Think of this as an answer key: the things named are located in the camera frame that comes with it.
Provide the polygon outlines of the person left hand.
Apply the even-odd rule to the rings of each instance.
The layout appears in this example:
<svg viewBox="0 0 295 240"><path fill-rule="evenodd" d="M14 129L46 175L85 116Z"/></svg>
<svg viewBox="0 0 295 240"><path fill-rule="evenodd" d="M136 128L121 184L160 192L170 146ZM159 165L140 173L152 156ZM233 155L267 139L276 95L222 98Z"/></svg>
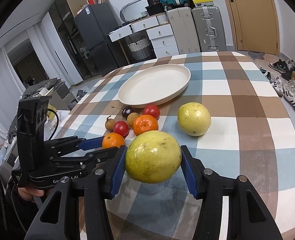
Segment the person left hand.
<svg viewBox="0 0 295 240"><path fill-rule="evenodd" d="M18 188L18 193L21 196L21 198L31 202L34 202L34 197L48 196L51 193L51 191L52 189L49 189L47 191L39 190L35 188L34 186Z"/></svg>

